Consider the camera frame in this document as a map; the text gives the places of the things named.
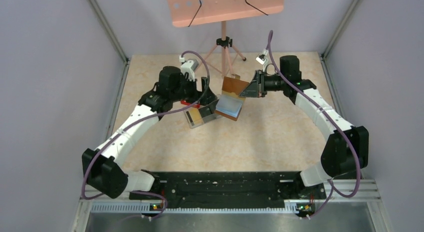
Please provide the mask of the brown leather card holder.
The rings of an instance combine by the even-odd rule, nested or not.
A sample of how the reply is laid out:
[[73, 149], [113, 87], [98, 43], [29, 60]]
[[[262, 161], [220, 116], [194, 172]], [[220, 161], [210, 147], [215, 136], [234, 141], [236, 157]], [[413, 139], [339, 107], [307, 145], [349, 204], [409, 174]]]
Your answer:
[[244, 97], [240, 97], [240, 94], [248, 85], [249, 83], [241, 80], [238, 74], [225, 76], [221, 87], [222, 94], [217, 101], [214, 113], [237, 121], [246, 100]]

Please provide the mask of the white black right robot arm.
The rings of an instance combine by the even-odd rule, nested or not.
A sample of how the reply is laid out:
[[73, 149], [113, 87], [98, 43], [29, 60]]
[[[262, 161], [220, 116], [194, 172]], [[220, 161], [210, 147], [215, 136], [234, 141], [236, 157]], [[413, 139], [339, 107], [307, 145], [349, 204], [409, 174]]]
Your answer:
[[320, 161], [303, 170], [293, 184], [299, 198], [307, 198], [315, 185], [350, 172], [361, 175], [368, 165], [369, 132], [364, 126], [354, 126], [340, 116], [321, 96], [309, 79], [303, 79], [300, 61], [295, 55], [282, 56], [275, 74], [269, 74], [271, 63], [265, 54], [256, 57], [262, 65], [252, 81], [240, 93], [241, 97], [260, 98], [268, 92], [281, 91], [300, 108], [322, 133], [326, 144]]

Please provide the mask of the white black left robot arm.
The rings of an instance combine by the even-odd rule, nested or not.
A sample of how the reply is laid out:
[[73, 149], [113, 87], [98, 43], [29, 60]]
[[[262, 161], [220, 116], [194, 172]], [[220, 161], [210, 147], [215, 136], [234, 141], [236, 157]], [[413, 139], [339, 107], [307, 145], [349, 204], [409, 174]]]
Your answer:
[[141, 191], [147, 198], [160, 194], [160, 185], [146, 171], [126, 173], [121, 168], [126, 157], [142, 136], [165, 115], [182, 112], [173, 110], [175, 102], [186, 101], [188, 109], [197, 104], [205, 105], [210, 90], [210, 71], [202, 77], [202, 88], [197, 90], [194, 74], [187, 68], [165, 66], [158, 81], [138, 101], [125, 122], [96, 149], [86, 149], [82, 154], [83, 183], [81, 197], [88, 200], [86, 186], [90, 185], [111, 199], [123, 192]]

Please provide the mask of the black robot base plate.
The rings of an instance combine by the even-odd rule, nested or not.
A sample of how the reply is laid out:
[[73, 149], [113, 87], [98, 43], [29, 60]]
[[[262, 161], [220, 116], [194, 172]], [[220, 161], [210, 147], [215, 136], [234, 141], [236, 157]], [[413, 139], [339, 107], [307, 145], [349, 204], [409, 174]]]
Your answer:
[[299, 172], [154, 172], [152, 192], [165, 197], [176, 191], [178, 196], [259, 195], [277, 188], [286, 199], [311, 196], [318, 185], [301, 185]]

